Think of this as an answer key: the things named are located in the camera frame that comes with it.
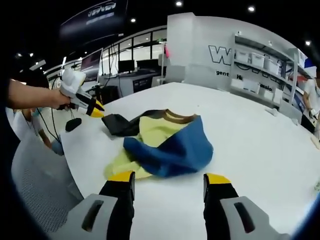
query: white table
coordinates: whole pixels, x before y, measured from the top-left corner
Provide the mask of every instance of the white table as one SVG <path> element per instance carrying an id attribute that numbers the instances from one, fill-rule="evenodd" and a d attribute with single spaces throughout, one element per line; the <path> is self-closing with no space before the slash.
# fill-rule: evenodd
<path id="1" fill-rule="evenodd" d="M 292 234 L 315 200 L 320 151 L 311 134 L 282 114 L 274 117 L 263 105 L 228 92 L 170 83 L 104 107 L 105 115 L 121 114 L 128 120 L 150 109 L 201 115 L 214 147 L 212 161 L 201 172 L 136 182 L 132 240 L 207 239 L 204 173 L 229 178 L 237 193 L 263 209 L 280 233 Z M 61 138 L 73 178 L 87 197 L 104 186 L 103 170 L 119 153 L 123 138 L 110 136 L 100 119 L 82 120 Z"/>

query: black mouse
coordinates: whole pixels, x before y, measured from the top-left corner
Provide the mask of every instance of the black mouse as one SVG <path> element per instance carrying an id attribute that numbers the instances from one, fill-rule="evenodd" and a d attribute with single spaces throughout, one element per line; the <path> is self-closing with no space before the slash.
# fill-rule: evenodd
<path id="1" fill-rule="evenodd" d="M 65 125 L 65 131 L 71 132 L 73 129 L 75 129 L 76 127 L 78 127 L 80 124 L 82 123 L 82 119 L 81 118 L 75 118 L 75 119 L 71 119 L 69 120 L 66 125 Z"/>

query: office chair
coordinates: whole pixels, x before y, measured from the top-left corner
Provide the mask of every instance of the office chair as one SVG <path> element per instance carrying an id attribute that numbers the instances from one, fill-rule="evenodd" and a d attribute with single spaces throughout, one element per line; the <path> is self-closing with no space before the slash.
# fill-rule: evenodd
<path id="1" fill-rule="evenodd" d="M 11 174 L 26 208 L 47 233 L 56 232 L 66 222 L 68 212 L 83 200 L 78 188 L 70 184 L 74 181 L 64 157 L 32 132 L 20 142 Z"/>
<path id="2" fill-rule="evenodd" d="M 279 113 L 288 118 L 297 119 L 298 123 L 301 124 L 302 112 L 284 100 L 280 103 Z"/>

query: yellow cloth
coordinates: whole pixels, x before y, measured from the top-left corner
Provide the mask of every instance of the yellow cloth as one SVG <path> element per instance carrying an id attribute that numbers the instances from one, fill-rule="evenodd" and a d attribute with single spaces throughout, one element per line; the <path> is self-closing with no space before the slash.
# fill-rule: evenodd
<path id="1" fill-rule="evenodd" d="M 173 120 L 180 120 L 179 117 L 174 117 L 170 113 L 166 113 L 167 117 Z M 157 148 L 164 141 L 170 138 L 175 133 L 179 132 L 188 123 L 181 124 L 168 121 L 164 118 L 153 119 L 148 116 L 142 116 L 140 118 L 139 130 L 140 133 L 135 138 L 150 147 Z M 150 177 L 151 174 L 144 170 L 135 159 L 123 148 L 119 155 L 108 164 L 104 169 L 104 177 L 108 177 L 119 174 L 125 171 L 134 171 L 136 179 L 142 179 Z"/>

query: banner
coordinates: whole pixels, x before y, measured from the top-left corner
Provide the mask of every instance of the banner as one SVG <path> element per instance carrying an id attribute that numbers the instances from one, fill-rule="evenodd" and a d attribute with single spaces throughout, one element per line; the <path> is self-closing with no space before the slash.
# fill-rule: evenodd
<path id="1" fill-rule="evenodd" d="M 86 56 L 81 63 L 81 72 L 86 74 L 84 83 L 98 81 L 99 65 L 101 60 L 102 49 Z"/>
<path id="2" fill-rule="evenodd" d="M 60 26 L 61 44 L 70 49 L 121 33 L 127 4 L 128 0 L 107 0 L 79 12 Z"/>

